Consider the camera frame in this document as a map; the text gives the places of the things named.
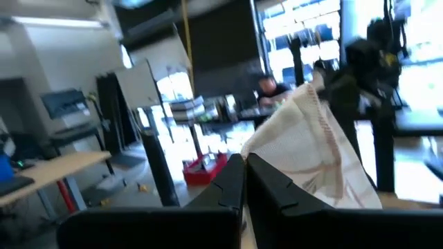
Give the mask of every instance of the blue object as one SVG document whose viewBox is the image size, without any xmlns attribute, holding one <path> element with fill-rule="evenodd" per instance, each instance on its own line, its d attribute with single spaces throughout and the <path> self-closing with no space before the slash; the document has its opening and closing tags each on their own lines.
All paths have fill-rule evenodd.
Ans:
<svg viewBox="0 0 443 249">
<path fill-rule="evenodd" d="M 2 154 L 0 155 L 0 183 L 9 181 L 12 178 L 14 178 L 14 172 L 9 163 L 9 157 Z"/>
</svg>

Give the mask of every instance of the floor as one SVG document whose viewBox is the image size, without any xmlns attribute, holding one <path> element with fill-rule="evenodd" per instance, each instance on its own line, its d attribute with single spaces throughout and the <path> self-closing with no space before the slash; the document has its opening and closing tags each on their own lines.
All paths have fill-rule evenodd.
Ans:
<svg viewBox="0 0 443 249">
<path fill-rule="evenodd" d="M 368 123 L 358 123 L 357 131 L 359 145 L 361 148 L 363 166 L 368 174 L 376 181 L 374 148 L 372 141 L 372 130 Z M 202 136 L 200 133 L 200 143 L 202 150 L 205 151 L 238 151 L 248 137 L 253 134 L 253 125 L 244 123 L 237 125 L 228 133 L 227 144 L 220 141 L 217 135 Z M 172 178 L 175 182 L 177 195 L 180 204 L 186 205 L 190 200 L 197 196 L 202 188 L 189 188 L 186 186 L 183 174 L 182 160 L 192 160 L 195 158 L 190 133 L 183 127 L 173 129 L 174 143 L 166 134 L 159 136 L 161 144 L 165 151 Z M 435 177 L 423 164 L 422 154 L 428 148 L 426 139 L 396 140 L 396 163 L 395 163 L 395 188 L 396 193 L 401 199 L 412 199 L 416 201 L 425 201 L 431 203 L 438 202 L 438 196 L 443 193 L 443 182 Z M 146 157 L 144 148 L 141 145 L 132 147 L 128 152 L 134 156 Z M 158 193 L 155 190 L 155 184 L 152 178 L 149 165 L 146 163 L 137 167 L 138 174 L 129 182 L 129 186 L 124 191 L 118 193 L 108 203 L 107 207 L 160 207 L 161 202 Z M 137 183 L 147 186 L 146 192 L 138 189 Z M 20 246 L 11 248 L 45 248 L 56 249 L 55 231 L 48 232 L 27 241 Z"/>
</svg>

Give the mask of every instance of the black curtain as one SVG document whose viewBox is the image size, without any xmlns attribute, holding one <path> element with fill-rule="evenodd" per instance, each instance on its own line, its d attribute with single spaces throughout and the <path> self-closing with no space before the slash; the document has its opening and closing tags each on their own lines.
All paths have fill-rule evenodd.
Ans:
<svg viewBox="0 0 443 249">
<path fill-rule="evenodd" d="M 110 120 L 109 131 L 103 131 L 106 150 L 118 154 L 137 142 L 135 120 L 127 108 L 115 73 L 97 78 L 97 91 L 103 118 Z"/>
</svg>

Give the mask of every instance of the whiteboard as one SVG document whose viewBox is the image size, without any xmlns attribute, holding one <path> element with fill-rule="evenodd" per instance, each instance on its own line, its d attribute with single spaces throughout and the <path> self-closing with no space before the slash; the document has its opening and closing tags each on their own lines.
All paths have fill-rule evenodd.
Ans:
<svg viewBox="0 0 443 249">
<path fill-rule="evenodd" d="M 147 61 L 141 62 L 132 68 L 117 71 L 116 76 L 130 109 L 151 107 L 161 103 L 156 82 L 152 77 L 151 68 Z"/>
</svg>

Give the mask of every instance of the white cloth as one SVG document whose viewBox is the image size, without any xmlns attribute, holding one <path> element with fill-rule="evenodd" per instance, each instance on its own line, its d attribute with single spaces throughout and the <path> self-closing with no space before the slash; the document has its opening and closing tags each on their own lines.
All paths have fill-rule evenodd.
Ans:
<svg viewBox="0 0 443 249">
<path fill-rule="evenodd" d="M 316 89 L 298 87 L 254 133 L 242 156 L 255 153 L 305 191 L 336 208 L 381 208 L 349 140 Z"/>
</svg>

